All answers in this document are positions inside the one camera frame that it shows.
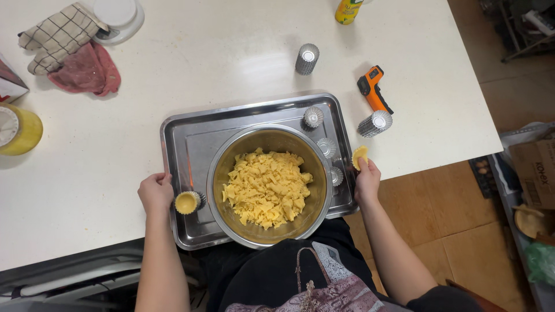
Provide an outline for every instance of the green plastic bag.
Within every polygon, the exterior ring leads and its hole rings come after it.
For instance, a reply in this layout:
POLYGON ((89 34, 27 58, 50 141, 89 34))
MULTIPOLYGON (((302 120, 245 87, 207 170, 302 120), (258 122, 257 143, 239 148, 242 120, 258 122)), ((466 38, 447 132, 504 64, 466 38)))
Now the green plastic bag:
POLYGON ((524 252, 531 271, 528 280, 532 283, 544 281, 555 286, 555 247, 535 242, 524 252))

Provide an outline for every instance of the forearm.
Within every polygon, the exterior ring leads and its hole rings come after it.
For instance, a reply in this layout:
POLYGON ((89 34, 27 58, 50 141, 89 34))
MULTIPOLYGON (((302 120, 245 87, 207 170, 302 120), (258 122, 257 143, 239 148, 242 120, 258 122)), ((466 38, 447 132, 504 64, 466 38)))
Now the forearm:
POLYGON ((437 286, 422 261, 401 238, 378 201, 360 207, 374 261, 389 296, 406 305, 437 286))
POLYGON ((168 218, 147 218, 135 311, 189 311, 189 287, 168 218))

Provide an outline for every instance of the yellow container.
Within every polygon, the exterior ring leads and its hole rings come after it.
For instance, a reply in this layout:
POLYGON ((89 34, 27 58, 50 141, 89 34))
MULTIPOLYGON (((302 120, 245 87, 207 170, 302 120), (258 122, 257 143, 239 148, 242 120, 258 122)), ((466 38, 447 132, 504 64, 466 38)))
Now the yellow container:
POLYGON ((341 0, 337 11, 335 11, 335 20, 340 24, 349 25, 355 20, 359 12, 363 0, 341 0))
POLYGON ((0 154, 21 155, 37 146, 42 137, 41 119, 28 110, 0 103, 0 154))

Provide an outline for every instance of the pink towel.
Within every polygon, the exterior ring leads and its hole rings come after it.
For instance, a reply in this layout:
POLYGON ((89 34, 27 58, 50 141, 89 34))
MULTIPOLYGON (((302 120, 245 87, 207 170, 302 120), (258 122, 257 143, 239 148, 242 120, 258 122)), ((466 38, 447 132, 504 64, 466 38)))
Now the pink towel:
POLYGON ((122 82, 108 51, 92 40, 68 55, 63 67, 49 73, 48 79, 68 92, 92 92, 99 97, 117 92, 122 82))

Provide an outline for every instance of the oven mitt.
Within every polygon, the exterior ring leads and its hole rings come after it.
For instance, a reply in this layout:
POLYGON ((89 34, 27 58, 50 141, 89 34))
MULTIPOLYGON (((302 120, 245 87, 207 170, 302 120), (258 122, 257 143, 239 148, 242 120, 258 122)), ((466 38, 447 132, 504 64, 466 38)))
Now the oven mitt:
POLYGON ((22 48, 38 49, 27 70, 33 75, 55 71, 66 56, 75 53, 91 40, 99 28, 108 30, 106 24, 75 2, 31 29, 19 33, 17 36, 22 48))
POLYGON ((68 92, 92 92, 99 97, 117 92, 122 81, 108 51, 94 41, 66 57, 63 67, 47 77, 68 92))

